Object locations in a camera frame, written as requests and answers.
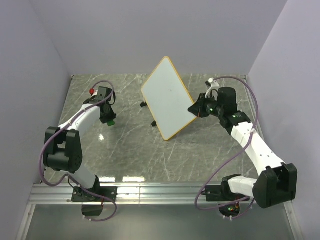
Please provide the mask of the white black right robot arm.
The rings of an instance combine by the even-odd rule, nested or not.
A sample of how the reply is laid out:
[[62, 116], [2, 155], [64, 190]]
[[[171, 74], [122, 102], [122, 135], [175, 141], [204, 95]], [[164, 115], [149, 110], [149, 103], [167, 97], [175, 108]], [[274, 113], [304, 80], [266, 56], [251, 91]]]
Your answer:
[[253, 163], [256, 179], [234, 174], [224, 177], [219, 186], [206, 185], [200, 194], [208, 202], [234, 202], [255, 199], [259, 207], [266, 209], [296, 198], [298, 170], [294, 164], [286, 164], [265, 143], [246, 113], [238, 109], [236, 90], [221, 87], [211, 93], [200, 93], [188, 111], [198, 118], [214, 116], [220, 125], [242, 147]]

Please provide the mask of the green whiteboard eraser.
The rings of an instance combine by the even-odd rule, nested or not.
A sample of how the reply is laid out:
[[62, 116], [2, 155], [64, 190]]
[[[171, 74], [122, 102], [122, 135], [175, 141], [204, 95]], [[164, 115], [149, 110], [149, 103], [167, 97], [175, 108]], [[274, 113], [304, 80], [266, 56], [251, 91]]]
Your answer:
[[109, 127], [114, 126], [114, 125], [115, 125], [115, 121], [114, 121], [114, 120], [108, 121], [108, 122], [107, 122], [107, 125], [108, 125]]

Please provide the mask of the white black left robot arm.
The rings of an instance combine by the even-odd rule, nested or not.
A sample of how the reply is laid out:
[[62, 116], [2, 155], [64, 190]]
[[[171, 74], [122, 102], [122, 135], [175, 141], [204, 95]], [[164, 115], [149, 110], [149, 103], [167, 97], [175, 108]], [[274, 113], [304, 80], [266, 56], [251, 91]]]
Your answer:
[[56, 172], [65, 172], [64, 177], [73, 181], [74, 190], [89, 201], [96, 201], [102, 194], [98, 176], [91, 173], [83, 163], [81, 138], [96, 122], [115, 124], [117, 114], [112, 109], [116, 94], [111, 87], [100, 86], [89, 90], [91, 97], [84, 101], [80, 110], [58, 127], [49, 127], [45, 132], [45, 144], [40, 157], [45, 167]]

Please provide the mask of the yellow framed whiteboard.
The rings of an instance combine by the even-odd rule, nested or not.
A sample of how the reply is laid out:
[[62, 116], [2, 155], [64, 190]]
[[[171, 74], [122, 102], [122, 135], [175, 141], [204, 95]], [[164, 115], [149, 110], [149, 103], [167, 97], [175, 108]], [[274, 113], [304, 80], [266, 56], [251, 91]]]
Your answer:
[[163, 140], [168, 141], [196, 117], [188, 112], [195, 102], [168, 56], [162, 58], [141, 87]]

